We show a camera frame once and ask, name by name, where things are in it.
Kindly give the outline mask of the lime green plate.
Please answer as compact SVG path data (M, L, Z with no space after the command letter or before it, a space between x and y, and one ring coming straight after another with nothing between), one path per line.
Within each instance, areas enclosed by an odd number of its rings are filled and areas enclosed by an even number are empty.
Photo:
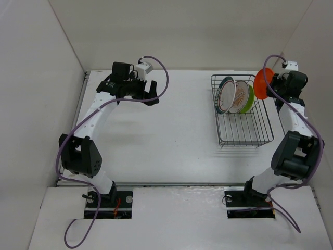
M248 112L254 103L254 98L255 98L254 89L251 85L248 85L248 88L249 88L248 100L247 100L244 108L240 111L241 114Z

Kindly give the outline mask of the orange sunburst patterned plate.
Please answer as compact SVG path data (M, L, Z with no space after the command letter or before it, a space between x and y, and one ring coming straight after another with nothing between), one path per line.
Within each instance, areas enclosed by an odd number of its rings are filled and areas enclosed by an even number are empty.
M236 114L243 110L249 98L249 87L245 81L236 82L236 92L232 107L229 113Z

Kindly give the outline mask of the green rimmed white plate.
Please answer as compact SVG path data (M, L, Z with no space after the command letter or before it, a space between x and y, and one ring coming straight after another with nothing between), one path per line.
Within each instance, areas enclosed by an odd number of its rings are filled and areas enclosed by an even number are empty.
M217 88L214 107L218 114L228 112L233 106L236 94L236 84L232 77L226 76Z

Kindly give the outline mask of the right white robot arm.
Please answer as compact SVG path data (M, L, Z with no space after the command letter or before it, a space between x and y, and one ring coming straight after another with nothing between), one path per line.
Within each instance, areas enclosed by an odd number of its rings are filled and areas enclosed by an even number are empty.
M285 136L273 154L270 167L245 183L240 198L246 205L265 200L269 190L289 180L309 180L316 168L324 142L305 122L305 103L299 96L307 82L306 74L292 70L274 74L266 89L269 97L280 96L275 105Z

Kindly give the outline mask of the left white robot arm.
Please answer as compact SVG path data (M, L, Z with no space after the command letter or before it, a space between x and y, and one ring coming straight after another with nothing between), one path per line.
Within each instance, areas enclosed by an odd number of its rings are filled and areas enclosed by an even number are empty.
M146 75L153 69L151 63L139 62L136 66L114 62L112 72L96 89L95 97L83 118L83 124L67 140L66 134L59 139L63 146L61 161L64 169L78 180L97 187L98 200L106 207L116 202L115 183L101 169L102 156L94 142L111 112L125 97L144 100L145 105L159 103L157 83L152 81L149 91L145 91Z

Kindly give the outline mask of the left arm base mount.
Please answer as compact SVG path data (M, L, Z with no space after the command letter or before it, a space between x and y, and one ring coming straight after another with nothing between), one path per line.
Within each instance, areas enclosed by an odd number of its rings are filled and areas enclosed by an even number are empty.
M97 194L89 191L83 194L86 199L84 218L93 219L97 208ZM131 219L133 205L133 191L117 191L116 199L111 201L102 197L97 219Z

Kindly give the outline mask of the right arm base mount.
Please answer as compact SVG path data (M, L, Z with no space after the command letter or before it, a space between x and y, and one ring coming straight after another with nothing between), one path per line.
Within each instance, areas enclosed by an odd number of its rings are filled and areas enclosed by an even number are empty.
M245 196L243 190L225 190L222 202L228 219L275 219L271 202L257 196Z

